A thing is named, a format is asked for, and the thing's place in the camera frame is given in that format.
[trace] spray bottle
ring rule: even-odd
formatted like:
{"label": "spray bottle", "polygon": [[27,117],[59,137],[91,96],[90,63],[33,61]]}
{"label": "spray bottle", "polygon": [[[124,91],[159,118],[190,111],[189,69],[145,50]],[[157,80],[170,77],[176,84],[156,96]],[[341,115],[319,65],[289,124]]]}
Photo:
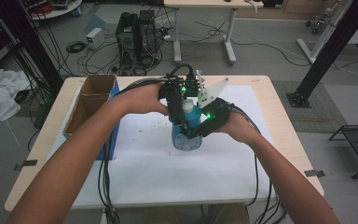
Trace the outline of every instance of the spray bottle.
{"label": "spray bottle", "polygon": [[[182,107],[185,112],[185,119],[191,128],[196,128],[200,125],[201,110],[193,104],[193,100],[186,99],[182,102]],[[202,137],[197,136],[188,139],[181,133],[181,128],[172,124],[172,143],[175,148],[183,151],[194,150],[201,146]]]}

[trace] wearable gripper device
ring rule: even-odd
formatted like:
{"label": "wearable gripper device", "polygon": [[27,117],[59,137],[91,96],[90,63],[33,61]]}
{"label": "wearable gripper device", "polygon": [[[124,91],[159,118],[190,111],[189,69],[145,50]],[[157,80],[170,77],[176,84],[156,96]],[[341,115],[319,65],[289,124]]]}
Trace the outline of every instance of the wearable gripper device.
{"label": "wearable gripper device", "polygon": [[[175,75],[176,71],[182,67],[187,67],[189,70],[186,79]],[[179,126],[181,128],[181,133],[187,138],[197,136],[206,137],[227,123],[231,109],[238,108],[234,104],[216,97],[227,85],[227,78],[211,87],[204,88],[203,78],[200,75],[200,71],[197,71],[197,75],[198,78],[190,65],[180,64],[165,77],[141,79],[130,84],[129,87],[118,94],[139,86],[163,82],[164,87],[159,90],[158,98],[165,98],[167,100],[167,107],[170,112],[172,123]],[[190,127],[185,119],[182,102],[187,99],[187,97],[198,97],[199,100],[197,106],[200,108],[201,113],[206,117],[206,120],[195,128]]]}

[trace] person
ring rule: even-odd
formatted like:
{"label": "person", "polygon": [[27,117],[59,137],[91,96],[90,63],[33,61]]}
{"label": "person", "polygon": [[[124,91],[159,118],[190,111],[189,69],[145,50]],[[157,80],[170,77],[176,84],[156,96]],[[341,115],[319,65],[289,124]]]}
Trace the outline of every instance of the person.
{"label": "person", "polygon": [[[167,106],[158,100],[162,85],[125,91],[104,103],[46,162],[7,223],[62,223],[116,124],[130,113],[169,115]],[[232,111],[217,132],[229,134],[255,152],[295,223],[339,223],[324,197],[244,116]]]}

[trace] forearm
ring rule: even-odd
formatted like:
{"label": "forearm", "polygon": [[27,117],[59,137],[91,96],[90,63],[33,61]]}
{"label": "forearm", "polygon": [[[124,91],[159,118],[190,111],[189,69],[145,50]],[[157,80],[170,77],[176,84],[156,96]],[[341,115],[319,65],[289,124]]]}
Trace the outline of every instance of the forearm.
{"label": "forearm", "polygon": [[295,223],[338,223],[324,197],[263,136],[250,144]]}
{"label": "forearm", "polygon": [[48,160],[8,222],[63,222],[105,140],[124,115],[117,102],[105,103]]}

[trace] hand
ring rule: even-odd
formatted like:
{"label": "hand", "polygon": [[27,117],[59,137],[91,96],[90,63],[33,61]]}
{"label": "hand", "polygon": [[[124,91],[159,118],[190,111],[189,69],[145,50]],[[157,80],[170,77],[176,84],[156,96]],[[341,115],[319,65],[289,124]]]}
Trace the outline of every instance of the hand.
{"label": "hand", "polygon": [[164,84],[159,83],[137,87],[115,96],[113,100],[121,103],[126,114],[158,112],[168,115],[168,107],[158,100],[158,90],[163,86]]}
{"label": "hand", "polygon": [[227,133],[234,140],[251,145],[261,136],[249,121],[240,113],[231,111],[228,122],[216,130],[217,133]]}

